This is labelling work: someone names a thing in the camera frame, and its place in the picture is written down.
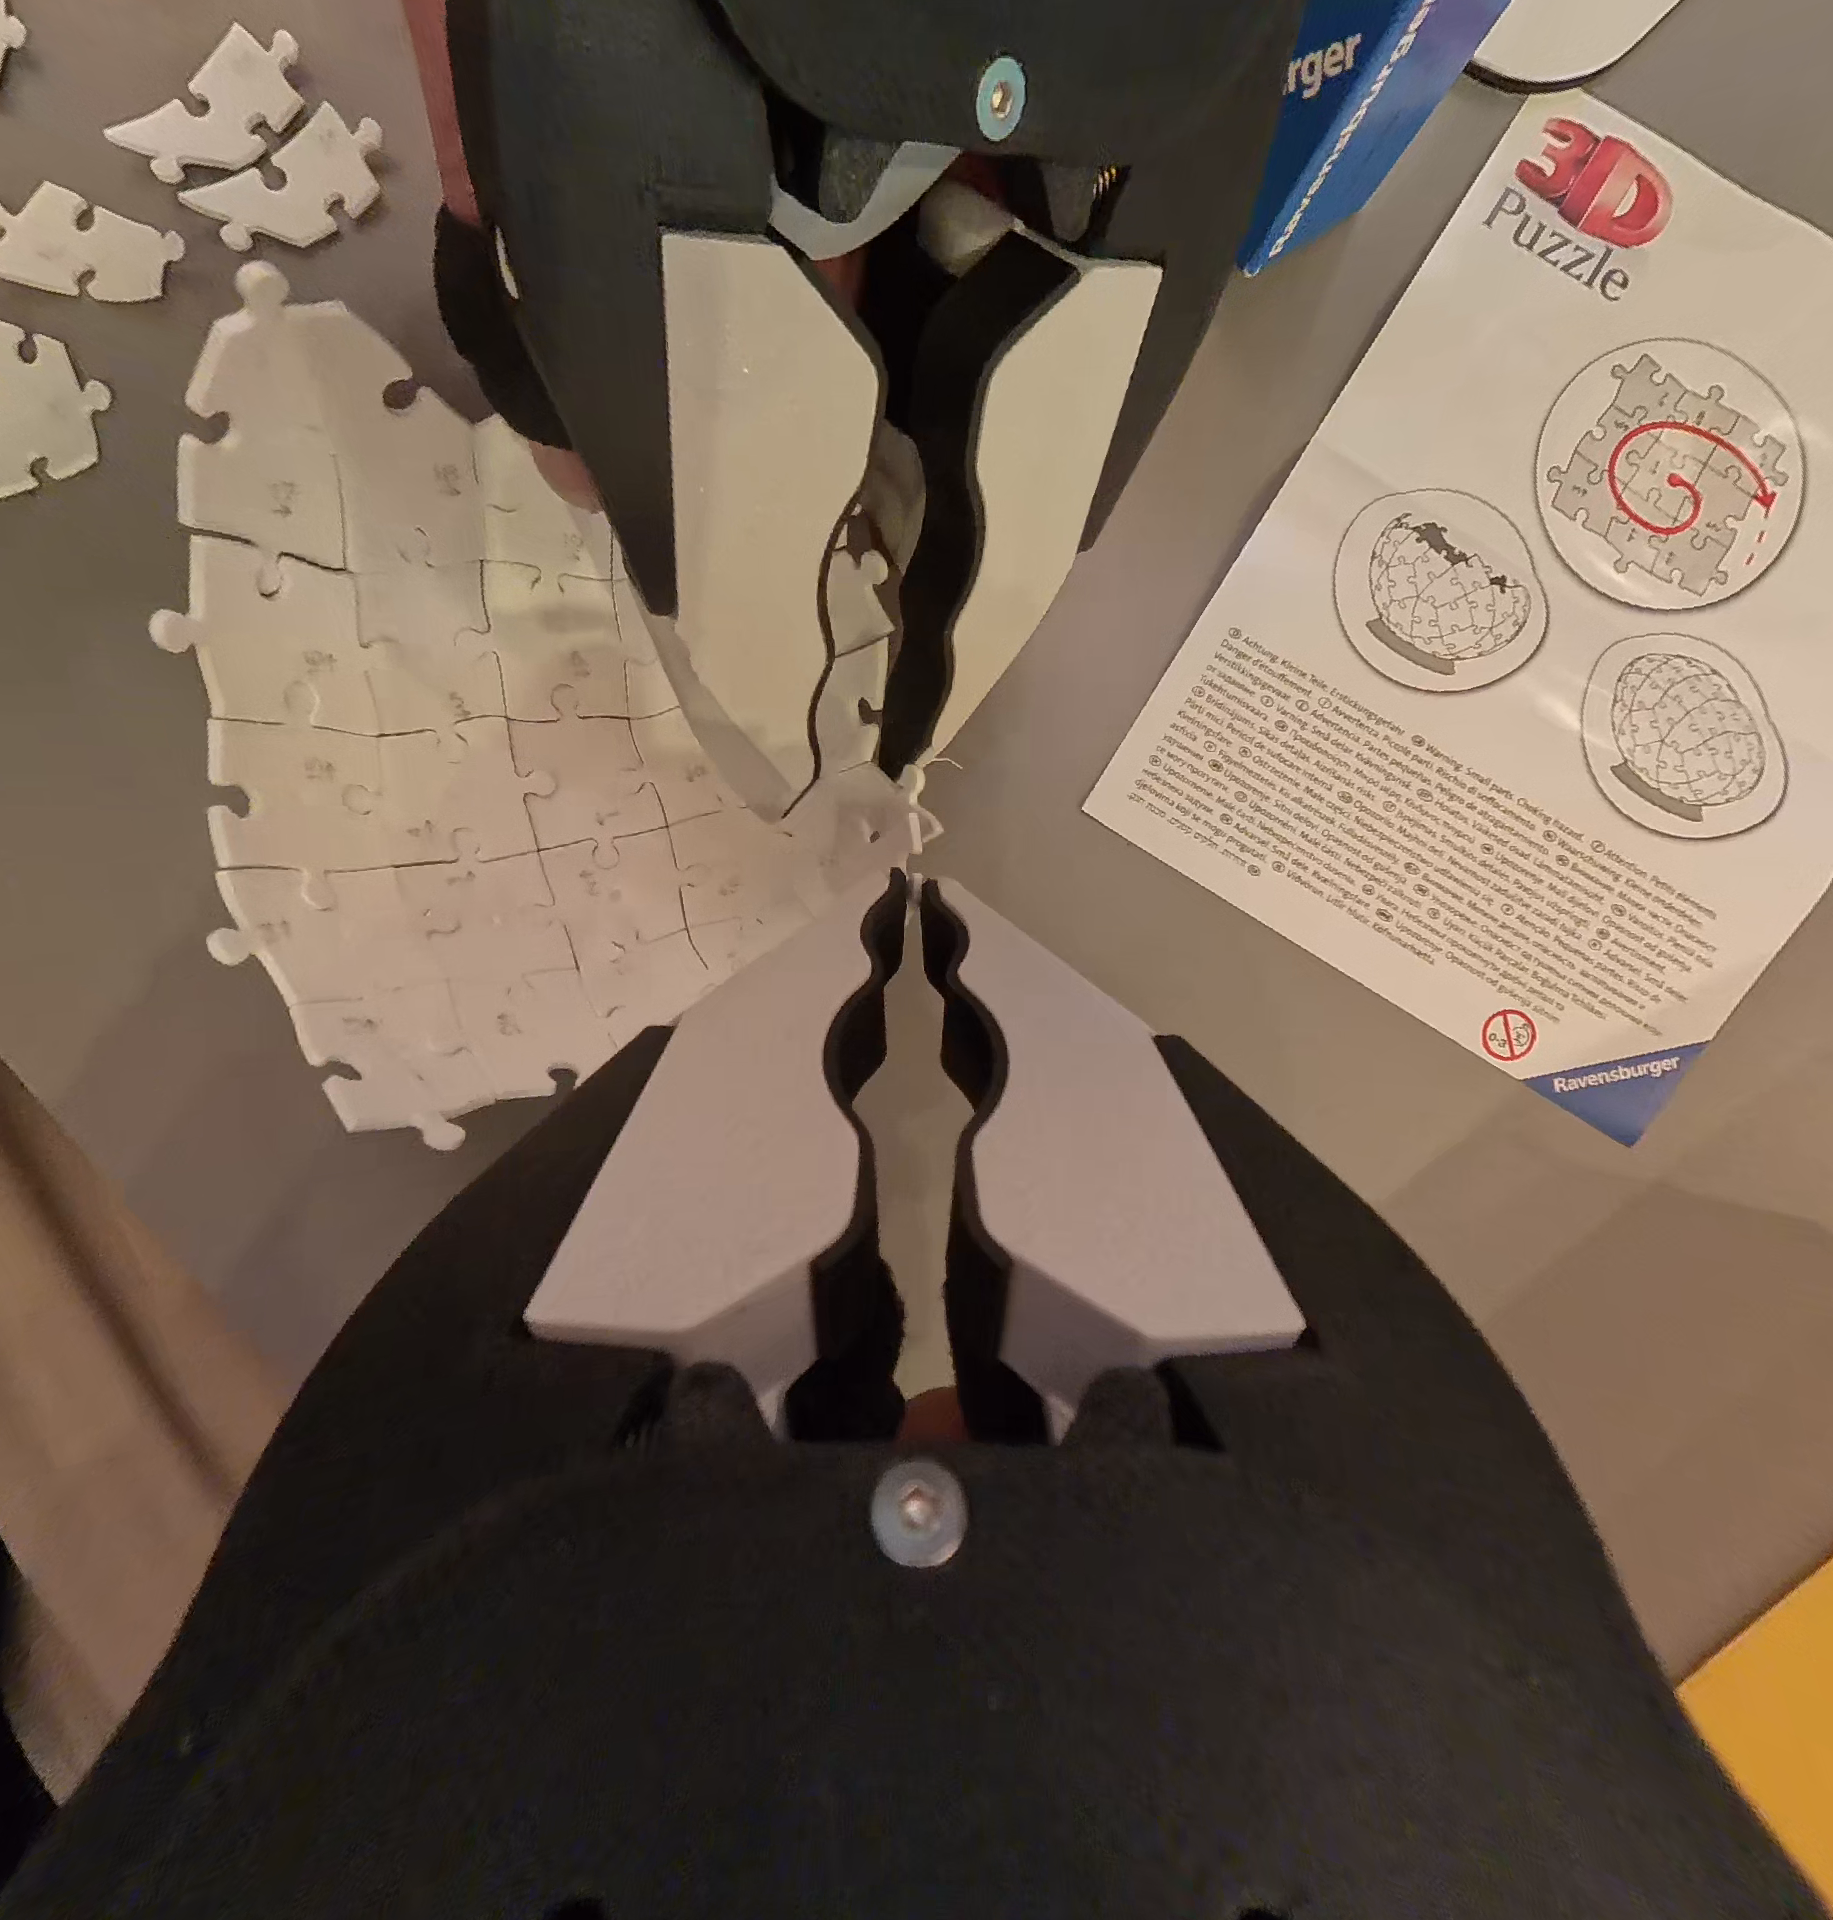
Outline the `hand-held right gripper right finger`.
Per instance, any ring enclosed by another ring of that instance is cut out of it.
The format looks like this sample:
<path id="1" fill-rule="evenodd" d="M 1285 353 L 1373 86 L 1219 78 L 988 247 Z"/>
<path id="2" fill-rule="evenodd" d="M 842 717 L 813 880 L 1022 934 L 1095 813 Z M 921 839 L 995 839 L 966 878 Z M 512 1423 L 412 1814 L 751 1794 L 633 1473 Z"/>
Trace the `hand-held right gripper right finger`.
<path id="1" fill-rule="evenodd" d="M 1160 1037 L 957 880 L 921 895 L 969 1101 L 946 1240 L 966 1405 L 1076 1405 L 1119 1368 L 1304 1335 Z"/>

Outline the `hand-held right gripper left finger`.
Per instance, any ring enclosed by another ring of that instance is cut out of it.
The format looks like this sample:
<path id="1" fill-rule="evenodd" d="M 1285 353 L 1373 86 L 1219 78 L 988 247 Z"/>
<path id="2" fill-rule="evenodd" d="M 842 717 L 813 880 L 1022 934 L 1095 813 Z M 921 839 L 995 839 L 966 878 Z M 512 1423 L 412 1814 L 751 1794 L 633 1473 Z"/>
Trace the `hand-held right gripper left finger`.
<path id="1" fill-rule="evenodd" d="M 789 1432 L 897 1432 L 906 1307 L 860 1090 L 907 874 L 860 880 L 667 1046 L 527 1307 L 536 1337 L 718 1362 Z"/>

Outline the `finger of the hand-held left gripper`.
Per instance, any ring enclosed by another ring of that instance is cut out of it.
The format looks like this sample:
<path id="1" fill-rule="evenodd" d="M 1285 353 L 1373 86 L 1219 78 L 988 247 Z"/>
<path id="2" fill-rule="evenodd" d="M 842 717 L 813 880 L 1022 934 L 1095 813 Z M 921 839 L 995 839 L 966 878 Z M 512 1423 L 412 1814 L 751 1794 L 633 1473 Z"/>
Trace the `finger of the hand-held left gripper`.
<path id="1" fill-rule="evenodd" d="M 872 753 L 864 708 L 888 668 L 884 551 L 848 545 L 881 424 L 881 365 L 818 274 L 758 236 L 661 242 L 675 611 L 648 636 L 679 704 L 763 820 L 821 778 L 818 704 L 833 662 L 833 768 Z"/>
<path id="2" fill-rule="evenodd" d="M 1006 229 L 931 311 L 907 433 L 925 510 L 884 681 L 884 769 L 946 750 L 1081 550 L 1161 269 Z"/>

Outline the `partly built white puzzle ball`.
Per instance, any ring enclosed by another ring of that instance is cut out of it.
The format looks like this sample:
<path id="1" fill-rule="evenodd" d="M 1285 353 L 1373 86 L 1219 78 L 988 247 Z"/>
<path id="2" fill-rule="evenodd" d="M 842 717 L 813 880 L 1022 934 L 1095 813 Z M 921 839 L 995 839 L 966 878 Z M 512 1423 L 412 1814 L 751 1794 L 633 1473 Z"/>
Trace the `partly built white puzzle ball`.
<path id="1" fill-rule="evenodd" d="M 881 557 L 837 551 L 860 636 L 816 696 L 833 781 L 767 825 L 603 517 L 348 304 L 264 260 L 234 293 L 186 392 L 222 424 L 180 441 L 186 607 L 151 636 L 210 698 L 210 954 L 270 974 L 348 1131 L 461 1146 L 937 837 L 872 768 Z"/>

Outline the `colourful printed puzzle box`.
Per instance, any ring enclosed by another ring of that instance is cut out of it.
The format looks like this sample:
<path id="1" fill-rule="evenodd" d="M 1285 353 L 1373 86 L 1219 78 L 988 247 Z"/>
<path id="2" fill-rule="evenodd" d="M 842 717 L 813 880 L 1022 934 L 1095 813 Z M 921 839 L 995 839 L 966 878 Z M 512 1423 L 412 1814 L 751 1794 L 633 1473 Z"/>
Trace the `colourful printed puzzle box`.
<path id="1" fill-rule="evenodd" d="M 1304 2 L 1242 278 L 1352 218 L 1464 74 L 1504 2 Z"/>

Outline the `person's left hand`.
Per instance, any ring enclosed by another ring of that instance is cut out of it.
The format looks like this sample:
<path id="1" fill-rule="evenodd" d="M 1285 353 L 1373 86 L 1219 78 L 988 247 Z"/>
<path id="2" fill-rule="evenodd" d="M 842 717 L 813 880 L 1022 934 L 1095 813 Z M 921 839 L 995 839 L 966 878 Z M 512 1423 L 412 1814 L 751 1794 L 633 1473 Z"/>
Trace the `person's left hand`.
<path id="1" fill-rule="evenodd" d="M 482 218 L 451 72 L 451 2 L 403 2 L 400 11 L 439 163 L 434 289 L 449 342 L 475 372 L 494 412 L 521 433 L 546 487 L 579 513 L 601 513 L 594 477 L 573 450 L 543 377 L 521 341 L 518 299 L 501 283 L 495 239 Z"/>

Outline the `white printed instruction leaflet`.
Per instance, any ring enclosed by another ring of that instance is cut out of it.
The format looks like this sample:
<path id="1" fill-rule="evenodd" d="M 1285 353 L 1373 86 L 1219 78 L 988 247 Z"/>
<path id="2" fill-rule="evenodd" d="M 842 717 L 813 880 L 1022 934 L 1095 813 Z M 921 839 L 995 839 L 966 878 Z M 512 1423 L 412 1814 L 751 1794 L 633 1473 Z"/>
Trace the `white printed instruction leaflet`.
<path id="1" fill-rule="evenodd" d="M 1084 813 L 1643 1140 L 1833 884 L 1833 239 L 1528 97 Z"/>

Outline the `beige trousers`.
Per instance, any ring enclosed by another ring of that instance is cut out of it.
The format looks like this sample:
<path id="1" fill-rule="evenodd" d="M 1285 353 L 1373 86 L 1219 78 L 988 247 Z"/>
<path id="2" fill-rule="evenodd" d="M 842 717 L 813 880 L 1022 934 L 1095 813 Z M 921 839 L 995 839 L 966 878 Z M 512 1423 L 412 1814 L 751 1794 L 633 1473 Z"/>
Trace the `beige trousers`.
<path id="1" fill-rule="evenodd" d="M 286 1390 L 0 1060 L 9 1726 L 67 1799 L 210 1571 Z"/>

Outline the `yellow box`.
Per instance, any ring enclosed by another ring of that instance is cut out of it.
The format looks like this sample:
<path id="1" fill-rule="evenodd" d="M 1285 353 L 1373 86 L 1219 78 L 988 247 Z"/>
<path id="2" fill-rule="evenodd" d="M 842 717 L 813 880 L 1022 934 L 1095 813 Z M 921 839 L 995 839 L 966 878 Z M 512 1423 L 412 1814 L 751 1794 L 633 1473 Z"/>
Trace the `yellow box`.
<path id="1" fill-rule="evenodd" d="M 1791 1593 L 1678 1698 L 1833 1911 L 1833 1601 Z"/>

